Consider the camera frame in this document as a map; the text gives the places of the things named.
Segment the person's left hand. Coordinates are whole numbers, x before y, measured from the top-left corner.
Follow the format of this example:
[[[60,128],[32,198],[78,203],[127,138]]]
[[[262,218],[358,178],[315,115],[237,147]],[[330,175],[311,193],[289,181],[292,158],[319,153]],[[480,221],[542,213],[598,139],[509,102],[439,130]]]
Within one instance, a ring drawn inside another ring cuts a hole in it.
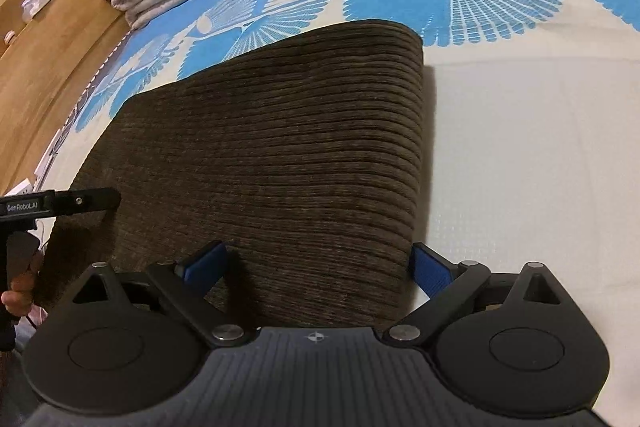
[[[12,265],[9,288],[3,291],[1,303],[4,309],[14,317],[26,317],[32,309],[37,274],[41,269],[44,254],[36,251],[29,260],[22,259]]]

